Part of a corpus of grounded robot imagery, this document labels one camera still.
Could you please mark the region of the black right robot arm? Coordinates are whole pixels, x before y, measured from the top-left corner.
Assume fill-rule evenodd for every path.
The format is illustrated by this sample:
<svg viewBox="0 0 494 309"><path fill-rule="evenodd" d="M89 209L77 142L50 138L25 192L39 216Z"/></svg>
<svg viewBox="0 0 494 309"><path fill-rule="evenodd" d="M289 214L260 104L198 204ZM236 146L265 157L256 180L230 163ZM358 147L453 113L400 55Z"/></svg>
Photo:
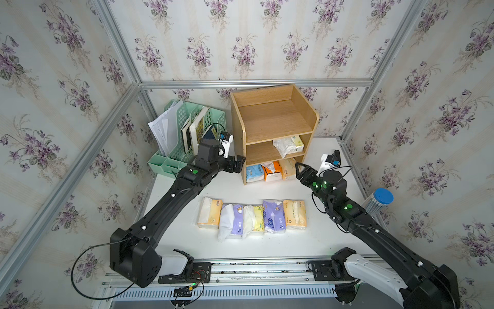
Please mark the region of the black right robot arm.
<svg viewBox="0 0 494 309"><path fill-rule="evenodd" d="M352 277L369 283L403 308L460 308L456 273L436 266L383 230L366 210L347 196L347 182L337 169L319 173L303 163L295 165L300 183L320 200L323 213L343 232L363 241L390 267L365 261L355 250L343 248L331 257L335 278Z"/></svg>

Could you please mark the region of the orange white tissue pack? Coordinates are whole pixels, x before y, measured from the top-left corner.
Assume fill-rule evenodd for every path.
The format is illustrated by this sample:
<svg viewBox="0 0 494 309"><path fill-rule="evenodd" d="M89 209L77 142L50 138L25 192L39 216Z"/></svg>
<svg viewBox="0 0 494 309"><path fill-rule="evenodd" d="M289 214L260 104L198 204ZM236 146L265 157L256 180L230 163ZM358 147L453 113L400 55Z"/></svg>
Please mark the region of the orange white tissue pack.
<svg viewBox="0 0 494 309"><path fill-rule="evenodd" d="M282 168L278 161L261 164L264 170L264 181L275 182L282 180Z"/></svg>

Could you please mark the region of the green yellow tissue pack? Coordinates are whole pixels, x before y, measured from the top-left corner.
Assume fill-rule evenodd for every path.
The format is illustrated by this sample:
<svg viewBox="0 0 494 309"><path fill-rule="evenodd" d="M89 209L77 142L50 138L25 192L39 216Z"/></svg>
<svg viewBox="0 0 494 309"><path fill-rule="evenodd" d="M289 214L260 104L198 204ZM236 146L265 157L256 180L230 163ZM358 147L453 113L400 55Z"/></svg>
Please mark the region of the green yellow tissue pack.
<svg viewBox="0 0 494 309"><path fill-rule="evenodd" d="M248 236L260 236L264 233L264 207L261 205L245 205L243 207L243 234Z"/></svg>

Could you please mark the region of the orange yellow tissue pack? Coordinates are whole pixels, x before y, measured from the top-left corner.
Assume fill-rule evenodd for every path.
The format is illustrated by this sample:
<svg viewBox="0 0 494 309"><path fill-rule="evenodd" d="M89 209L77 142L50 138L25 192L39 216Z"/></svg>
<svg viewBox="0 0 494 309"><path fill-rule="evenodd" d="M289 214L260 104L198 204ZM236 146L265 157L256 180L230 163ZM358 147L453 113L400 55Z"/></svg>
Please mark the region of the orange yellow tissue pack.
<svg viewBox="0 0 494 309"><path fill-rule="evenodd" d="M204 197L199 207L197 226L202 229L218 229L223 201Z"/></svg>

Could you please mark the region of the white green tissue pack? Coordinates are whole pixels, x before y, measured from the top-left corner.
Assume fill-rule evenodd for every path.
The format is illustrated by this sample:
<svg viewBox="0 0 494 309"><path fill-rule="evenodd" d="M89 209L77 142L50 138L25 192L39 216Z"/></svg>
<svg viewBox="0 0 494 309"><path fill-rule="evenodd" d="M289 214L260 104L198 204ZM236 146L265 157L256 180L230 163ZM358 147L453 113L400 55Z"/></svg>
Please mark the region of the white green tissue pack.
<svg viewBox="0 0 494 309"><path fill-rule="evenodd" d="M278 150L281 158L293 153L300 153L304 150L304 143L299 135L289 136L273 141L273 146Z"/></svg>

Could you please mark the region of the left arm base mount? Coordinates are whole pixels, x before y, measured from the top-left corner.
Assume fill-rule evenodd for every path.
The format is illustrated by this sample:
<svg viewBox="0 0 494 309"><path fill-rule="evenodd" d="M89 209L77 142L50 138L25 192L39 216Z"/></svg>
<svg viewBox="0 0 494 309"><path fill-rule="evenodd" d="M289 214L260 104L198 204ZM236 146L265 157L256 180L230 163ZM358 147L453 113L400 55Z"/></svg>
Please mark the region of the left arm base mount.
<svg viewBox="0 0 494 309"><path fill-rule="evenodd" d="M162 267L158 272L158 283L209 283L211 270L211 263L196 261L193 256L185 251L174 249L172 254L162 256Z"/></svg>

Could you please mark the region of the beige tissue pack bottom shelf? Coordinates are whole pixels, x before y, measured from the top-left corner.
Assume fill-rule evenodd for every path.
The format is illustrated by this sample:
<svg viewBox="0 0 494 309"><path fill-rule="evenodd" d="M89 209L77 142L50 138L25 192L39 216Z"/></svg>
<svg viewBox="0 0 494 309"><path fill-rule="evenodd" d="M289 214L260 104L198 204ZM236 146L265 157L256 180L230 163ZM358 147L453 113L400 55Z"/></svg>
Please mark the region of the beige tissue pack bottom shelf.
<svg viewBox="0 0 494 309"><path fill-rule="evenodd" d="M294 158L285 158L279 160L279 166L281 168L282 180L296 179L296 165L297 161Z"/></svg>

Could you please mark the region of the purple wet wipes pack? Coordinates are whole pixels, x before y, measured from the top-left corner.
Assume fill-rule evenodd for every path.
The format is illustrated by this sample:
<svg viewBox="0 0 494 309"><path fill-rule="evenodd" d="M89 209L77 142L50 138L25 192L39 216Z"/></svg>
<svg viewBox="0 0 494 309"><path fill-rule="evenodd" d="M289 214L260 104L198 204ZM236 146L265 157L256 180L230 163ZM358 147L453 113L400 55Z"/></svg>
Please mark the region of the purple wet wipes pack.
<svg viewBox="0 0 494 309"><path fill-rule="evenodd" d="M264 200L263 220L264 231L272 234L282 234L286 231L286 219L283 202L280 200Z"/></svg>

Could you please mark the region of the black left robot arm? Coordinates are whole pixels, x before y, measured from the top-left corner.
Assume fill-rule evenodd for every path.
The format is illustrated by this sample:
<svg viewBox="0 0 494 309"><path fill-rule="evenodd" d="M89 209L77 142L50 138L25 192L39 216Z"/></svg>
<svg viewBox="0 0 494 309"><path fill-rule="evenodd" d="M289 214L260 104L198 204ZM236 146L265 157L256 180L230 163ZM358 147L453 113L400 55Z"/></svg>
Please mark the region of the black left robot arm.
<svg viewBox="0 0 494 309"><path fill-rule="evenodd" d="M221 154L223 148L218 140L201 141L196 158L178 171L170 189L157 204L130 228L114 231L109 249L111 270L141 288L154 281L162 267L156 248L177 215L220 172L242 171L246 157Z"/></svg>

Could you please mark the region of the purple white tissue pack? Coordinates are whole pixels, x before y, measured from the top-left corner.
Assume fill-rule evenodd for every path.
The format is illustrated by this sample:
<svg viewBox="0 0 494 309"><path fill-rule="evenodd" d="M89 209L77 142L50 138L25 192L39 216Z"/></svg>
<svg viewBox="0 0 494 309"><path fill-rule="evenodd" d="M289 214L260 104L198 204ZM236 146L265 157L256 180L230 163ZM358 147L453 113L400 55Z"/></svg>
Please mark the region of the purple white tissue pack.
<svg viewBox="0 0 494 309"><path fill-rule="evenodd" d="M223 206L219 219L218 240L243 237L243 205L226 204Z"/></svg>

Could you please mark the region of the beige tissue pack shelf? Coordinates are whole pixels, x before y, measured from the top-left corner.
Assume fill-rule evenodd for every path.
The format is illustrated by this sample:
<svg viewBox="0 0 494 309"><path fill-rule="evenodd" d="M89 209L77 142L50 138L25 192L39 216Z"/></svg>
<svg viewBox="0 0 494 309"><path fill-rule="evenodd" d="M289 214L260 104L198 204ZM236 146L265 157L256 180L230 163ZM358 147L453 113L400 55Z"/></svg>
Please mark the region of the beige tissue pack shelf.
<svg viewBox="0 0 494 309"><path fill-rule="evenodd" d="M296 165L297 161L294 158L285 158L279 160L279 166L281 168L282 180L296 179Z"/></svg>
<svg viewBox="0 0 494 309"><path fill-rule="evenodd" d="M284 200L286 228L305 230L307 228L306 205L303 200Z"/></svg>

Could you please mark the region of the blue tissue pack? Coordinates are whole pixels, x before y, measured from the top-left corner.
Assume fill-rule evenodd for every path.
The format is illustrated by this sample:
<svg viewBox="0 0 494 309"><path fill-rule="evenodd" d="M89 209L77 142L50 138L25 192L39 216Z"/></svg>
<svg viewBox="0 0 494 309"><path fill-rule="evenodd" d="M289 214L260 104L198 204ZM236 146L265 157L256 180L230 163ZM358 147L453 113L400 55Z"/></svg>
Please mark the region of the blue tissue pack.
<svg viewBox="0 0 494 309"><path fill-rule="evenodd" d="M264 180L264 168L261 164L257 164L254 166L248 166L246 168L246 182L258 182Z"/></svg>

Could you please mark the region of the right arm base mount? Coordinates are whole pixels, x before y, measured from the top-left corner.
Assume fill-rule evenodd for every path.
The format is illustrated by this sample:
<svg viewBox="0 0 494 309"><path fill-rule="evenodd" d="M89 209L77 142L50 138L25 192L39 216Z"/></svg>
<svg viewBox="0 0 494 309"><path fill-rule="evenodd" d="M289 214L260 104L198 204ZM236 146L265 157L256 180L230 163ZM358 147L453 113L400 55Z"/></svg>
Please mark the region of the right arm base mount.
<svg viewBox="0 0 494 309"><path fill-rule="evenodd" d="M346 262L356 251L345 247L333 254L327 261L309 261L307 267L315 281L356 281L346 268Z"/></svg>

